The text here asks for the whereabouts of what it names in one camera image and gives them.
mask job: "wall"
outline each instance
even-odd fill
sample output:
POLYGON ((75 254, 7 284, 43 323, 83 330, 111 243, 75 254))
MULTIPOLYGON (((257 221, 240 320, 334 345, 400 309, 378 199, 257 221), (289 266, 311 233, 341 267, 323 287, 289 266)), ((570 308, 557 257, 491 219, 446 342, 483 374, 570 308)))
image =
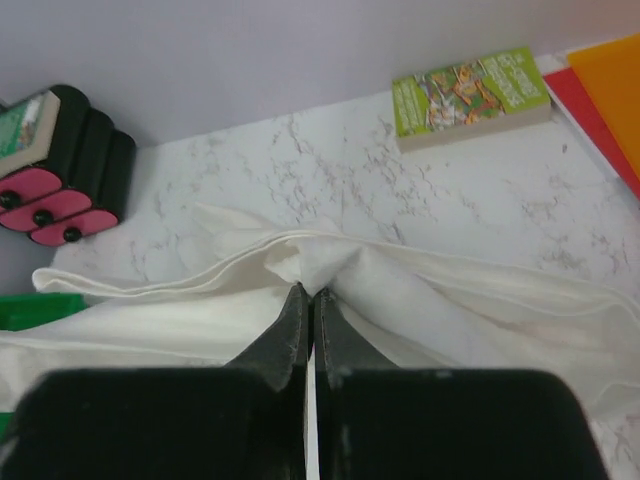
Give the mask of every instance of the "wall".
POLYGON ((36 268, 49 266, 54 252, 24 234, 0 228, 0 295, 32 292, 31 274, 36 268))
POLYGON ((0 98, 84 89, 159 143, 388 88, 505 47, 632 33, 637 0, 31 0, 0 16, 0 98))

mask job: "white cloth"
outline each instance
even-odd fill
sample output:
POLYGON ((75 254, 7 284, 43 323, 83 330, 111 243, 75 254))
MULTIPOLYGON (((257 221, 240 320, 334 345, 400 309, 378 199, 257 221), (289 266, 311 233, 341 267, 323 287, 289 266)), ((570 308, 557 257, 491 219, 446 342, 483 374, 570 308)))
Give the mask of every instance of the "white cloth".
POLYGON ((350 238, 327 220, 287 230, 211 206, 194 216, 211 232, 204 253, 220 261, 192 278, 132 287, 35 272, 39 291, 106 301, 0 334, 0 410, 54 368, 225 363, 298 281, 309 295, 331 287, 352 325, 401 366, 551 371, 599 418, 640 396, 640 307, 611 289, 350 238))

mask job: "gray wall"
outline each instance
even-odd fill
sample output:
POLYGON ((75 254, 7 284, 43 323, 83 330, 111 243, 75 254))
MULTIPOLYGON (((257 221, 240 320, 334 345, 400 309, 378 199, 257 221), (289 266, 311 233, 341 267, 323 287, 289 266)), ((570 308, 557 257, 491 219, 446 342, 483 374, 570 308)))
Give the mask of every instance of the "gray wall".
POLYGON ((157 143, 496 49, 549 53, 639 25, 638 0, 6 1, 0 98, 70 82, 157 143))
POLYGON ((38 267, 48 266, 54 252, 24 234, 0 228, 0 295, 32 292, 31 274, 38 267))

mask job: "countertop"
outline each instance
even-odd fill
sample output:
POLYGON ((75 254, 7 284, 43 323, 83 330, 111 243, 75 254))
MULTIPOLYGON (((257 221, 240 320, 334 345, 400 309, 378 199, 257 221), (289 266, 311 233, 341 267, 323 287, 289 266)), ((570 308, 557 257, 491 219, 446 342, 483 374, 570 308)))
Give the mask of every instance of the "countertop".
MULTIPOLYGON (((205 265, 195 202, 284 225, 537 267, 640 300, 640 204, 558 112, 400 155, 389 92, 140 151, 121 226, 57 251, 89 276, 161 281, 205 265)), ((613 478, 640 478, 640 408, 594 424, 613 478)))

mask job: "green book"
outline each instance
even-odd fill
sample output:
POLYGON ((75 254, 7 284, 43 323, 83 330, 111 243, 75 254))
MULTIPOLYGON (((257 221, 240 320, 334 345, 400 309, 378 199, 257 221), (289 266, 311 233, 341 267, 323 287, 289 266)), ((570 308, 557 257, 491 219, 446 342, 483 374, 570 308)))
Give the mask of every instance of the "green book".
POLYGON ((393 81, 402 152, 549 120, 531 51, 508 50, 393 81))
POLYGON ((0 113, 0 178, 47 158, 59 109, 47 91, 0 113))

